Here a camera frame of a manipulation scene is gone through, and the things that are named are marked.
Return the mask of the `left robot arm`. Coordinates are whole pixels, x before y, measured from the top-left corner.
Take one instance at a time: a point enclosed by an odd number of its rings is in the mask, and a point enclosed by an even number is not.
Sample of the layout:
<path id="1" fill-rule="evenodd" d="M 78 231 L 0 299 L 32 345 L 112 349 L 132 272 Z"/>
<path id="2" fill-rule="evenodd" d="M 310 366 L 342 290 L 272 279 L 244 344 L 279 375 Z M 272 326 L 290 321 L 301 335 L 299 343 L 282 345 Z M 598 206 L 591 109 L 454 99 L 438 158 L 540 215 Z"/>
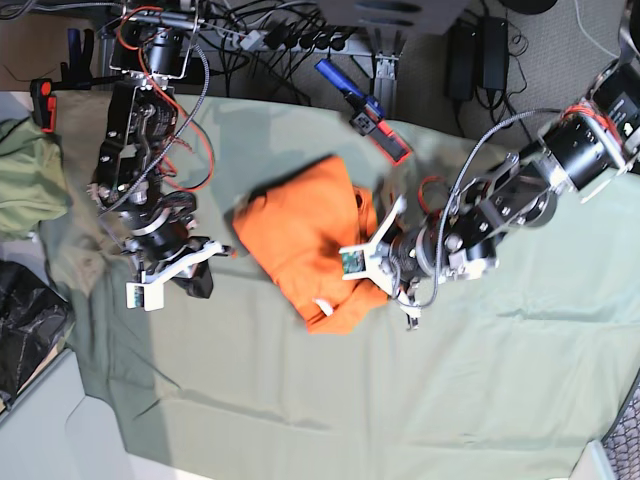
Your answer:
<path id="1" fill-rule="evenodd" d="M 605 172 L 620 176 L 639 162 L 639 26 L 626 18 L 619 29 L 620 54 L 585 96 L 559 113 L 538 139 L 468 183 L 457 178 L 444 208 L 407 231 L 392 225 L 406 208 L 403 197 L 371 237 L 360 265 L 401 305 L 411 329 L 424 304 L 415 298 L 423 279 L 434 288 L 475 280 L 497 267 L 497 246 L 513 228 L 539 227 L 566 192 L 586 187 L 598 194 Z"/>

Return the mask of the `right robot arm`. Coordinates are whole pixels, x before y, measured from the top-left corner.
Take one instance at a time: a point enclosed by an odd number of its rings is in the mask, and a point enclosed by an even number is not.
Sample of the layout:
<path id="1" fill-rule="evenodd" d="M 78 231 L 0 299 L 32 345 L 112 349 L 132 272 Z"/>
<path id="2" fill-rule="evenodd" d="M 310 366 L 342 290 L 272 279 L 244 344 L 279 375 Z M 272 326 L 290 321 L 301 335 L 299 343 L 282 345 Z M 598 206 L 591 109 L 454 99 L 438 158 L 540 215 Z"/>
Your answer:
<path id="1" fill-rule="evenodd" d="M 110 67 L 122 77 L 113 87 L 90 193 L 99 215 L 118 215 L 129 232 L 121 251 L 135 268 L 127 286 L 133 308 L 150 308 L 167 282 L 209 298 L 210 258 L 232 253 L 192 235 L 194 188 L 162 190 L 176 174 L 169 150 L 195 117 L 179 106 L 170 83 L 185 78 L 191 55 L 204 54 L 197 36 L 209 16 L 206 1 L 126 1 L 115 29 Z"/>

